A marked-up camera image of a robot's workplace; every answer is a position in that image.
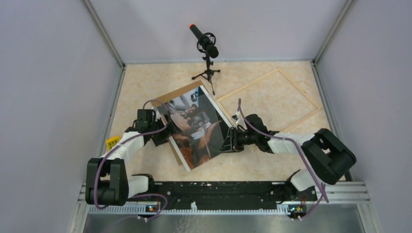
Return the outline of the glossy printed photo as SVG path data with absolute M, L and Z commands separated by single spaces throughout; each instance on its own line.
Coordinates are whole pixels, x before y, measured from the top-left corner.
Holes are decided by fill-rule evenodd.
M 160 96 L 153 108 L 172 124 L 169 141 L 187 172 L 222 154 L 232 125 L 204 85 Z

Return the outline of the light wooden picture frame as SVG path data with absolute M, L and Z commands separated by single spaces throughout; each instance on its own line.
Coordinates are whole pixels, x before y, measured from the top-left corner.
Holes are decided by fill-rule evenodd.
M 283 132 L 292 131 L 323 108 L 281 69 L 226 94 L 217 99 L 217 103 L 231 118 L 238 108 L 239 99 L 245 115 L 257 114 L 269 129 Z

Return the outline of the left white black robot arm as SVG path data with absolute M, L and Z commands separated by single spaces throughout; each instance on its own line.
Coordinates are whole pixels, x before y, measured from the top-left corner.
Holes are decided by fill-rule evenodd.
M 156 188 L 148 174 L 128 177 L 126 165 L 149 141 L 156 146 L 168 141 L 171 135 L 169 111 L 161 115 L 153 109 L 139 109 L 137 119 L 125 130 L 113 148 L 99 158 L 91 158 L 86 166 L 85 200 L 98 209 L 123 206 L 134 195 L 143 200 L 154 198 Z

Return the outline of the clear acrylic sheet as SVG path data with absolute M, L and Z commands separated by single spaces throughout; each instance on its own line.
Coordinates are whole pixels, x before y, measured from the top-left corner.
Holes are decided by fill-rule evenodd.
M 187 112 L 191 143 L 197 150 L 209 150 L 212 154 L 220 154 L 219 148 L 224 143 L 230 126 L 208 94 L 201 89 L 195 93 L 196 101 Z

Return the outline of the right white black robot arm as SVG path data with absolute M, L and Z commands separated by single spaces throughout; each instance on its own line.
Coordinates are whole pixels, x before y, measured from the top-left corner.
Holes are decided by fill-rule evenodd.
M 255 145 L 265 153 L 298 154 L 306 168 L 286 181 L 285 194 L 291 200 L 298 200 L 312 186 L 336 184 L 357 161 L 354 153 L 328 129 L 321 128 L 314 134 L 290 134 L 268 130 L 256 114 L 245 119 L 245 127 L 229 129 L 219 152 L 241 152 L 244 146 Z

